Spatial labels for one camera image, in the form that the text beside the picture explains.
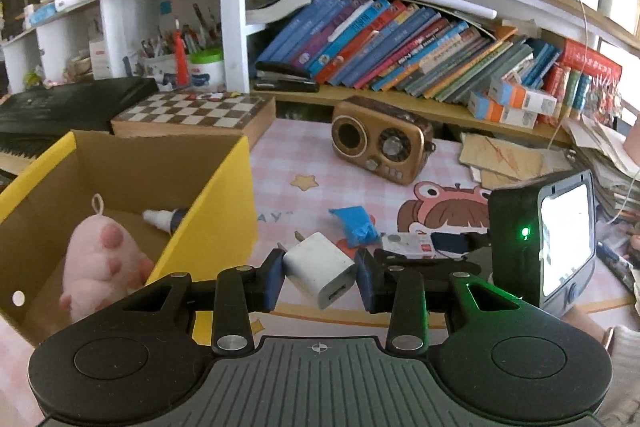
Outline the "person's right hand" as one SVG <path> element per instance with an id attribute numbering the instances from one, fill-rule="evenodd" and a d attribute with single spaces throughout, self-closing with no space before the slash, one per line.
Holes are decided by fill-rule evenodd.
<path id="1" fill-rule="evenodd" d="M 576 308 L 568 311 L 562 320 L 596 338 L 611 358 L 612 384 L 598 410 L 597 419 L 608 427 L 639 427 L 639 333 L 623 325 L 604 329 Z"/>

